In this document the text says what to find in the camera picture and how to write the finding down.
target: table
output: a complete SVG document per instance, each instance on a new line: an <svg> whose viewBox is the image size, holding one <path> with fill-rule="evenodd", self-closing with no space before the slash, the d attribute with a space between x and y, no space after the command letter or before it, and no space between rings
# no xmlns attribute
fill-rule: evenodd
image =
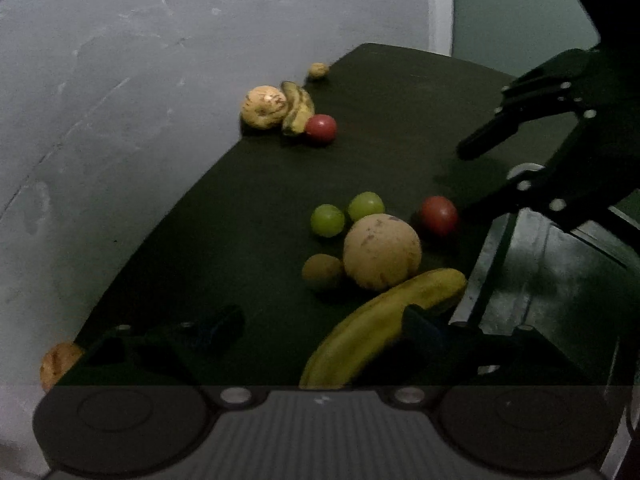
<svg viewBox="0 0 640 480"><path fill-rule="evenodd" d="M300 270L309 256L342 251L342 238L311 234L313 209L345 208L372 190L390 214L408 220L426 196L442 194L463 208L503 183L513 166L543 164L575 124L571 116L525 124L478 160L456 158L457 143L491 118L511 80L418 50L357 47L328 80L307 86L316 110L337 120L337 140L313 148L275 134L242 138L140 246L76 342L90 346L118 324L144 330L236 303L244 335L223 358L201 363L203 377L297 384L332 327L372 297L350 286L321 299L305 287ZM455 267L468 276L488 227L462 224L457 243L426 244L421 268Z"/></svg>

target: white door frame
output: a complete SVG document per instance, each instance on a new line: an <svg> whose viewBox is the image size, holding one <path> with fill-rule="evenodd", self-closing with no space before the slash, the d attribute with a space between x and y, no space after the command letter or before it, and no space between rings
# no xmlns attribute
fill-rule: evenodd
<svg viewBox="0 0 640 480"><path fill-rule="evenodd" d="M451 56L453 48L453 0L429 0L429 51Z"/></svg>

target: banana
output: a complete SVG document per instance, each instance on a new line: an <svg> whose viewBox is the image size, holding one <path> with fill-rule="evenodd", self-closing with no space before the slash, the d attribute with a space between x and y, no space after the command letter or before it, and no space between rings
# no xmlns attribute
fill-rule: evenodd
<svg viewBox="0 0 640 480"><path fill-rule="evenodd" d="M291 81L280 85L287 98L288 112L282 121L282 133L286 136L298 136L305 131L306 122L316 113L311 96L301 86Z"/></svg>
<svg viewBox="0 0 640 480"><path fill-rule="evenodd" d="M380 294L334 327L306 363L300 387L343 387L399 338L407 305L448 308L460 301L465 288L466 278L458 270L436 269Z"/></svg>

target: red tomato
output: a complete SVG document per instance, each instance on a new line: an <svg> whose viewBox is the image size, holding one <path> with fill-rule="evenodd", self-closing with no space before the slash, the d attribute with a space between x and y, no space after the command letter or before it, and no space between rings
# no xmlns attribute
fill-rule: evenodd
<svg viewBox="0 0 640 480"><path fill-rule="evenodd" d="M458 226L456 206L443 196L431 196L422 202L420 218L429 231L441 237L451 234Z"/></svg>
<svg viewBox="0 0 640 480"><path fill-rule="evenodd" d="M335 139L338 125L335 119L329 115L316 114L311 117L305 126L306 134L315 142L329 144Z"/></svg>

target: green grape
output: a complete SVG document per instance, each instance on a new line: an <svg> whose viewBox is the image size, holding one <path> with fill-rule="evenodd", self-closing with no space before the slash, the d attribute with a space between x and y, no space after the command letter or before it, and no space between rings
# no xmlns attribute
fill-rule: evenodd
<svg viewBox="0 0 640 480"><path fill-rule="evenodd" d="M351 220L357 222L365 216L385 212L385 205L382 203L382 199L378 195L371 191L365 191L351 200L347 212L349 213Z"/></svg>
<svg viewBox="0 0 640 480"><path fill-rule="evenodd" d="M331 238L343 229L344 214L335 205L319 205L311 215L311 230L318 236Z"/></svg>

